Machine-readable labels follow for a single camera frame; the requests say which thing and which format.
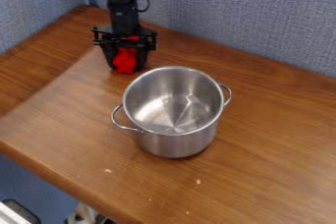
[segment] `pot rim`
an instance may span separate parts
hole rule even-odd
[[[213,83],[214,87],[216,87],[216,90],[218,92],[218,96],[220,96],[220,107],[218,107],[218,110],[216,112],[216,115],[213,116],[213,118],[209,120],[209,122],[202,125],[201,127],[196,128],[194,130],[192,131],[186,131],[184,133],[178,133],[178,134],[162,134],[162,133],[158,133],[158,132],[154,132],[149,129],[146,129],[140,123],[136,122],[136,120],[129,116],[129,112],[128,112],[128,109],[126,109],[126,95],[128,95],[128,92],[133,86],[134,83],[137,83],[145,76],[149,76],[152,73],[154,72],[158,72],[158,71],[162,71],[162,70],[176,70],[176,69],[180,69],[180,70],[186,70],[186,71],[190,71],[190,72],[194,72],[197,73],[198,75],[202,75],[205,78],[209,79],[209,81]],[[160,135],[160,136],[184,136],[184,135],[189,135],[189,134],[193,134],[193,133],[197,133],[200,132],[202,129],[205,129],[208,126],[210,126],[214,121],[217,120],[221,112],[222,112],[222,109],[224,109],[224,95],[222,95],[222,91],[221,91],[221,88],[220,88],[220,85],[217,84],[217,81],[206,74],[204,73],[202,71],[198,71],[193,68],[189,68],[189,67],[184,67],[184,66],[166,66],[166,67],[160,67],[160,68],[154,68],[153,70],[145,72],[144,74],[141,74],[132,82],[130,84],[128,85],[128,87],[125,88],[125,92],[124,92],[124,110],[125,110],[125,114],[128,116],[128,118],[130,119],[130,121],[134,123],[136,126],[140,127],[140,129],[148,133],[152,133],[152,134],[156,134],[156,135]]]

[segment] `pot handle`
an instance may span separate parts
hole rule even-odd
[[[230,97],[232,97],[232,90],[230,90],[230,88],[224,84],[224,83],[221,83],[221,82],[216,82],[217,84],[218,84],[218,86],[221,86],[225,90],[226,90],[226,92],[228,92],[228,98],[226,98],[226,100],[225,100],[225,102],[224,102],[224,107],[225,107],[225,105],[229,103],[229,101],[230,101]]]
[[[142,130],[137,129],[137,128],[130,128],[128,126],[122,126],[117,121],[116,121],[116,114],[118,112],[118,110],[124,107],[124,104],[121,103],[113,110],[112,114],[110,114],[110,120],[112,120],[112,123],[121,129],[124,130],[130,130],[130,131],[134,131],[134,132],[140,132],[142,133]]]

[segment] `red object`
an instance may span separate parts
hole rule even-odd
[[[129,36],[126,39],[138,40],[140,37],[136,35]],[[133,67],[136,65],[136,48],[118,48],[118,54],[113,59],[113,65],[117,67],[117,73],[120,74],[132,74]]]

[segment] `wooden tabletop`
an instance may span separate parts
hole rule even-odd
[[[170,160],[110,123],[116,74],[80,7],[0,59],[0,151],[117,223],[336,223],[336,81],[177,31],[145,70],[182,65],[233,91],[209,148]]]

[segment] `stainless steel pot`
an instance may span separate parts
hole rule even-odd
[[[164,67],[142,74],[126,87],[124,103],[112,122],[134,132],[137,144],[169,158],[190,156],[212,142],[217,118],[230,100],[230,89],[205,73],[186,67]],[[124,108],[136,128],[122,126],[116,114]]]

